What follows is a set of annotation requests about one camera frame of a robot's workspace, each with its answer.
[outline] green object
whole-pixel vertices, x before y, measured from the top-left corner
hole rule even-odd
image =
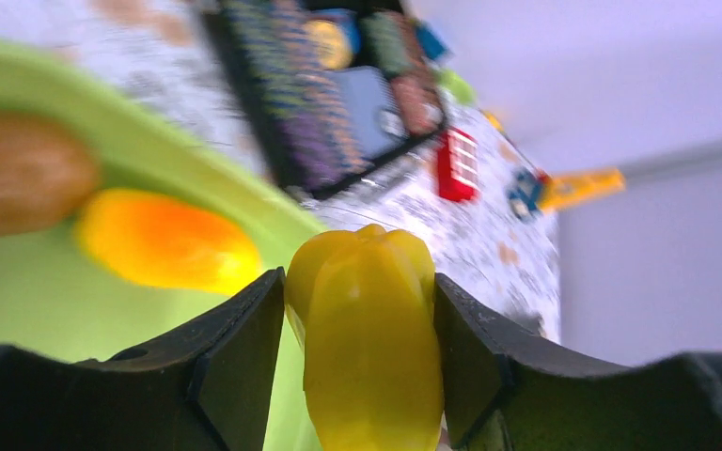
[[[101,156],[106,186],[178,196],[235,221],[267,268],[288,266],[323,231],[276,189],[191,135],[53,57],[0,41],[0,108],[54,117]],[[62,361],[107,359],[221,303],[219,295],[142,288],[96,266],[71,224],[0,238],[0,343]],[[288,323],[278,353],[264,449],[320,449],[302,390],[303,354]]]
[[[478,94],[455,70],[441,69],[436,73],[438,84],[449,91],[458,103],[470,106],[477,100]]]

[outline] patterned tablecloth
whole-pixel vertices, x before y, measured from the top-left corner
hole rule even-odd
[[[0,0],[0,38],[30,43],[89,70],[162,113],[231,160],[269,177],[243,113],[206,44],[192,5],[175,0]],[[440,199],[432,163],[383,199],[352,194],[314,212],[329,226],[369,222],[412,231],[438,270],[481,302],[559,339],[557,221],[523,225],[510,215],[504,186],[522,157],[471,108],[449,107],[454,126],[479,143],[480,200]]]

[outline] yellow lid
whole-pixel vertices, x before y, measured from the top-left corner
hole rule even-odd
[[[353,60],[350,42],[341,27],[330,21],[308,21],[306,29],[317,46],[317,57],[326,69],[344,69]]]

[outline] brown potato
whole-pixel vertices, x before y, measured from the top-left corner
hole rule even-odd
[[[95,157],[62,126],[0,111],[0,237],[56,225],[100,182]]]

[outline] table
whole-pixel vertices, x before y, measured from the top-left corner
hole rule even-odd
[[[0,0],[0,38],[33,44],[88,70],[269,178],[192,5],[175,0]],[[479,143],[480,201],[440,199],[432,162],[374,202],[353,194],[314,213],[332,228],[370,222],[410,230],[445,272],[487,306],[559,341],[557,220],[524,225],[504,187],[524,158],[474,108],[450,103],[451,123]]]

